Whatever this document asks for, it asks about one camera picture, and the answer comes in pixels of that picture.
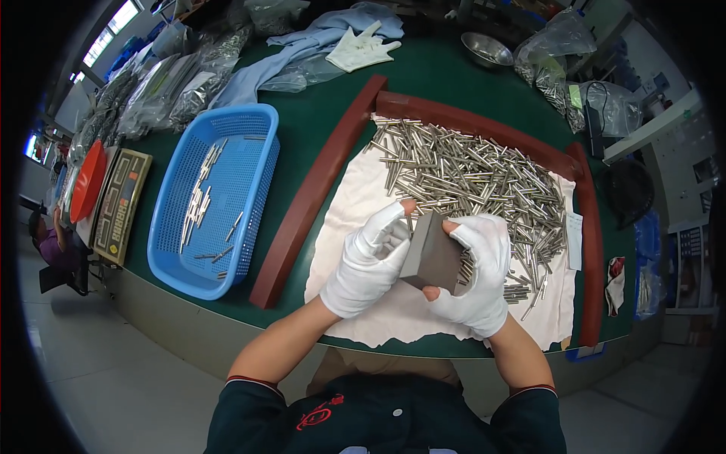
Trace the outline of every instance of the chair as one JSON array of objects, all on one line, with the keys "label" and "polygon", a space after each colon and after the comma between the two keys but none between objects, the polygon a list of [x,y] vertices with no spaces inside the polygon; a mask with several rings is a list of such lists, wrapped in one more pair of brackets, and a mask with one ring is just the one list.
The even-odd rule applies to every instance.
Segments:
[{"label": "chair", "polygon": [[89,273],[103,283],[102,277],[94,274],[89,270],[89,265],[101,265],[99,260],[89,261],[87,256],[81,257],[81,267],[75,272],[65,271],[53,267],[45,267],[38,272],[38,280],[41,285],[41,294],[46,293],[53,288],[67,285],[71,287],[77,294],[88,296],[89,293]]}]

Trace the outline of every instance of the red embroidered logo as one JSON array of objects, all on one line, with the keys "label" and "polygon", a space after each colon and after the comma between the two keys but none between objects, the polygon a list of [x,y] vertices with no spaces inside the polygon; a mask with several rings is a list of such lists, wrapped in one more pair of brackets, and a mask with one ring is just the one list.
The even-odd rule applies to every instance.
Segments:
[{"label": "red embroidered logo", "polygon": [[333,412],[329,408],[323,408],[325,405],[339,405],[343,403],[343,395],[336,394],[331,400],[323,402],[315,407],[310,413],[304,415],[297,425],[297,430],[303,430],[305,426],[314,426],[320,424],[330,417]]}]

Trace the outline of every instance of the red wooden frame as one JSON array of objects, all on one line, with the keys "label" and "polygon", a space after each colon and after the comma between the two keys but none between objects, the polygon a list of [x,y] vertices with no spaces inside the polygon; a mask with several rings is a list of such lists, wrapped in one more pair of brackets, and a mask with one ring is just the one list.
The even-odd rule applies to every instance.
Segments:
[{"label": "red wooden frame", "polygon": [[582,145],[573,142],[566,148],[566,153],[562,153],[489,118],[438,102],[387,92],[387,83],[386,78],[374,75],[333,130],[282,220],[253,287],[250,301],[263,309],[271,308],[277,303],[323,201],[369,121],[370,113],[375,111],[379,115],[392,118],[414,118],[469,134],[492,137],[504,145],[518,148],[546,169],[576,182],[575,191],[583,216],[582,249],[585,273],[579,344],[596,345],[603,315],[603,241],[595,186]]},{"label": "red wooden frame", "polygon": [[295,194],[267,251],[250,294],[252,304],[262,309],[270,309],[277,303],[320,207],[353,146],[370,121],[378,92],[386,88],[388,79],[378,74],[373,75],[328,137]]}]

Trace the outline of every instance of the black cable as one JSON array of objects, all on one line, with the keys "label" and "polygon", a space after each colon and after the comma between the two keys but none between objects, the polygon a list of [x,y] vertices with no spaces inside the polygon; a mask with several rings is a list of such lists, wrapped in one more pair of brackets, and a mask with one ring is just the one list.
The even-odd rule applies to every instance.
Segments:
[{"label": "black cable", "polygon": [[603,111],[600,113],[600,119],[603,122],[603,128],[600,130],[600,135],[603,135],[603,131],[605,131],[605,104],[608,102],[608,89],[605,87],[605,84],[603,84],[600,81],[593,81],[590,83],[590,85],[587,86],[587,89],[585,90],[585,103],[590,103],[590,87],[592,87],[595,84],[600,84],[603,87],[603,91],[605,92],[605,101],[603,101]]}]

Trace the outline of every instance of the stainless steel bowl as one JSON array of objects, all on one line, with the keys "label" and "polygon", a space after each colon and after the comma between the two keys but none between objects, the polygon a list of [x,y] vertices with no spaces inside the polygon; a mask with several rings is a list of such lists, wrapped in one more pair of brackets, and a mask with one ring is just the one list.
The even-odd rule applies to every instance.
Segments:
[{"label": "stainless steel bowl", "polygon": [[485,68],[497,69],[514,64],[512,52],[490,36],[470,31],[461,35],[461,42],[469,49],[471,59]]}]

